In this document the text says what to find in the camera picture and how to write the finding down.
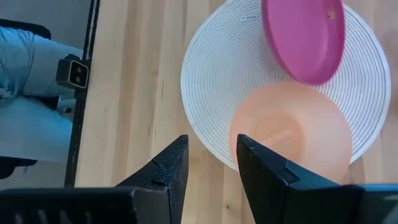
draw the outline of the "chair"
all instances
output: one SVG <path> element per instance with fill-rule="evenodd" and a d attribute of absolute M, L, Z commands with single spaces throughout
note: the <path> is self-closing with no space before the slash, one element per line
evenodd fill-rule
<path fill-rule="evenodd" d="M 37 24 L 0 19 L 0 27 L 30 31 L 35 35 L 39 35 L 46 39 L 51 39 L 51 32 L 44 26 L 40 26 Z M 46 106 L 48 106 L 51 110 L 57 109 L 58 97 L 51 97 L 51 98 L 35 97 L 35 98 L 41 101 Z M 20 159 L 20 158 L 0 156 L 0 179 L 5 179 L 11 176 L 12 173 L 15 171 L 16 167 L 32 166 L 36 164 L 36 162 L 37 162 L 36 160 L 31 160 L 31 159 Z"/>

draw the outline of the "round placemat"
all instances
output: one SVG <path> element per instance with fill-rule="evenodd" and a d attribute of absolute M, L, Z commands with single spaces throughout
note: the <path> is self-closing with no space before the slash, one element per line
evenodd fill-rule
<path fill-rule="evenodd" d="M 314 88 L 333 100 L 349 123 L 353 162 L 371 146 L 382 128 L 391 97 L 391 78 L 386 56 L 371 28 L 348 6 L 345 16 L 342 63 L 332 80 Z M 228 143 L 234 112 L 253 90 L 275 82 L 294 81 L 267 46 L 261 1 L 227 1 L 198 29 L 188 47 L 181 93 L 196 135 L 233 169 L 236 167 Z"/>

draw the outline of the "pink bowl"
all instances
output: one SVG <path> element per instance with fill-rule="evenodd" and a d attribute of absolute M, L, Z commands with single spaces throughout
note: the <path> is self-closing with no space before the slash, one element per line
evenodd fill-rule
<path fill-rule="evenodd" d="M 340 0 L 262 0 L 262 22 L 274 56 L 291 77 L 321 85 L 334 76 L 345 41 Z"/>

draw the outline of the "light blue pants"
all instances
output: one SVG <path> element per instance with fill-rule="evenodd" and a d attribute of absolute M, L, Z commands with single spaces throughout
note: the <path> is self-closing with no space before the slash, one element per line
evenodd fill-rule
<path fill-rule="evenodd" d="M 82 51 L 0 27 L 0 156 L 67 161 L 71 121 L 25 96 L 73 96 L 55 81 L 68 54 Z"/>

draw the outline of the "wooden surface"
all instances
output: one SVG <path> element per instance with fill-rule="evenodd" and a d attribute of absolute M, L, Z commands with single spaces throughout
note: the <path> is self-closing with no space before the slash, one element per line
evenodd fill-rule
<path fill-rule="evenodd" d="M 113 186 L 181 134 L 190 137 L 183 223 L 253 223 L 238 174 L 193 133 L 180 96 L 185 49 L 223 0 L 102 0 L 81 136 L 77 187 Z M 392 103 L 373 147 L 347 174 L 398 182 L 398 1 L 349 0 L 389 59 Z"/>

